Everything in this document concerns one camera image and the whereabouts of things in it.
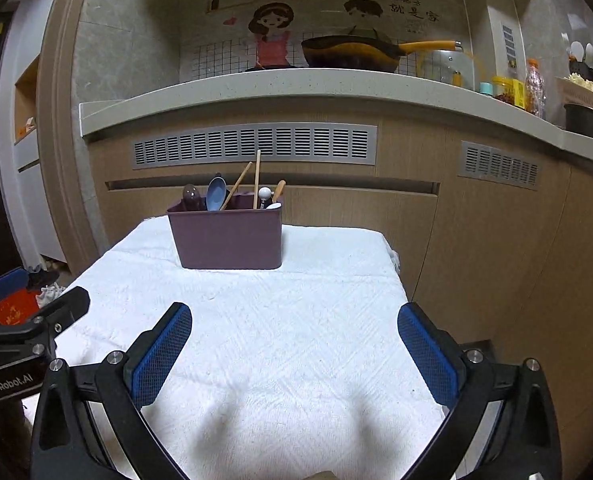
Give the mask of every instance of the frying pan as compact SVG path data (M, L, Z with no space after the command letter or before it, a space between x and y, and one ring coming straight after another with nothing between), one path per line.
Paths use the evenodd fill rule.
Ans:
M356 68L394 72L401 56L419 50L462 50L460 41L393 44L363 36L321 36L301 42L311 68Z

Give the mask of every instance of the countertop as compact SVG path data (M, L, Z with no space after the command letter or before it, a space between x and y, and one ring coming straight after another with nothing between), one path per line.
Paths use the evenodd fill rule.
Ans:
M281 96L352 97L439 108L501 124L593 161L592 138L488 96L429 79L334 68L243 72L169 86L125 101L82 103L81 136L178 108Z

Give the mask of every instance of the yellow label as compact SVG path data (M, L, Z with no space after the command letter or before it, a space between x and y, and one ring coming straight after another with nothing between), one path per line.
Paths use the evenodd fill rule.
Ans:
M512 79L514 84L514 105L525 110L525 85L518 79Z

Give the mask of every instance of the ventilation grille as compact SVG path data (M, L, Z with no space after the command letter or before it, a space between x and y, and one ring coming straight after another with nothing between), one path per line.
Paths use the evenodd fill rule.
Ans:
M516 156L516 153L465 140L461 142L460 176L537 189L538 173L537 164Z
M133 143L134 169L254 160L345 162L374 166L376 126L336 123L237 124L148 137Z

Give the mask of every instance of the bolt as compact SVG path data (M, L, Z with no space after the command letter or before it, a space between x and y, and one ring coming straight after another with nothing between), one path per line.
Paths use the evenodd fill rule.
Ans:
M480 363L481 361L483 361L483 352L477 350L476 348L468 350L465 355L467 356L468 360L472 363Z
M108 363L111 365L116 365L123 360L123 352L118 350L110 352L108 355Z
M525 361L525 366L532 370L532 372L537 372L541 369L541 364L536 359L532 359L531 357Z
M63 360L62 359L54 359L51 363L50 363L50 370L52 370L53 372L57 372L61 369L61 367L63 366Z

